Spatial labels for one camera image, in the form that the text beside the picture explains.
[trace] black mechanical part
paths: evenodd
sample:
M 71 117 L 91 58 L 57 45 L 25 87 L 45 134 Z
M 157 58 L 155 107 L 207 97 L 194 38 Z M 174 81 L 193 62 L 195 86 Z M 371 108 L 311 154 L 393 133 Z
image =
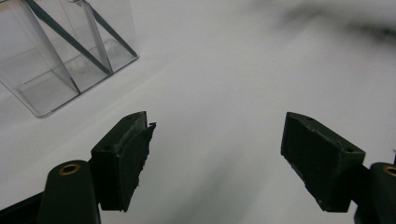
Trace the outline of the black mechanical part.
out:
M 43 193 L 38 193 L 0 212 L 0 223 L 35 224 Z
M 65 162 L 49 172 L 37 223 L 100 223 L 91 169 L 86 161 Z
M 123 118 L 94 147 L 89 162 L 70 161 L 54 168 L 45 191 L 0 211 L 0 223 L 96 224 L 99 203 L 111 208 L 104 210 L 127 211 L 155 127 L 148 126 L 146 112 Z
M 155 126 L 148 127 L 146 112 L 132 114 L 93 148 L 90 164 L 103 210 L 128 210 Z
M 370 167 L 371 195 L 381 224 L 396 223 L 396 166 L 384 162 Z
M 348 174 L 352 183 L 350 198 L 358 205 L 354 216 L 356 224 L 379 223 L 378 213 L 375 210 L 370 191 L 371 175 L 371 171 L 364 166 L 356 168 Z
M 327 212 L 346 212 L 350 173 L 362 166 L 364 151 L 307 116 L 288 113 L 281 154 Z

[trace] clear plastic container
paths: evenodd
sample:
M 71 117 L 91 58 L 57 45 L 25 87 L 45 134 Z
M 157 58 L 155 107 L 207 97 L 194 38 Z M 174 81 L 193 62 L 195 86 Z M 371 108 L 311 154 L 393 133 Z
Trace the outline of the clear plastic container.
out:
M 36 116 L 137 59 L 129 1 L 103 2 L 0 1 L 0 81 Z

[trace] white background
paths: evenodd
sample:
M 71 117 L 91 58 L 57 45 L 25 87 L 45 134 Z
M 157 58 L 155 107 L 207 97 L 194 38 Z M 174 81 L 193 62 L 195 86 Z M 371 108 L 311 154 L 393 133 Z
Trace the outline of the white background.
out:
M 321 212 L 280 156 L 284 119 L 319 120 L 365 150 L 366 166 L 393 162 L 396 42 L 284 6 L 134 0 L 141 56 L 114 77 L 45 119 L 0 86 L 0 209 L 145 110 L 158 127 L 140 187 L 104 224 L 353 223 L 355 205 Z

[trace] small hole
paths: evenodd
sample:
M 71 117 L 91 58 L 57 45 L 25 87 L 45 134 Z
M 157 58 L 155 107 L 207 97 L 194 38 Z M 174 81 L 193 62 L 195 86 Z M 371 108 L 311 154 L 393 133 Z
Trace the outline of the small hole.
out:
M 345 149 L 345 151 L 346 151 L 346 152 L 353 152 L 353 149 L 350 148 L 350 147 L 347 147 L 347 148 Z
M 78 164 L 68 164 L 59 170 L 59 175 L 71 175 L 79 170 Z
M 67 166 L 67 167 L 64 167 L 64 172 L 65 173 L 70 173 L 70 172 L 73 172 L 73 171 L 75 171 L 76 170 L 76 166 Z
M 392 166 L 387 166 L 385 167 L 385 172 L 387 172 L 389 175 L 396 176 L 396 168 Z

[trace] white table surface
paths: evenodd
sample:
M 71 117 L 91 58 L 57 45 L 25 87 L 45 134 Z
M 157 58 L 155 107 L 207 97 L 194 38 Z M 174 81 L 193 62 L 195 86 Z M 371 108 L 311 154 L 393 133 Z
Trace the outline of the white table surface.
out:
M 0 86 L 0 208 L 125 115 L 158 122 L 128 213 L 102 223 L 353 223 L 280 156 L 287 111 L 393 162 L 396 41 L 264 0 L 133 0 L 140 59 L 45 119 Z

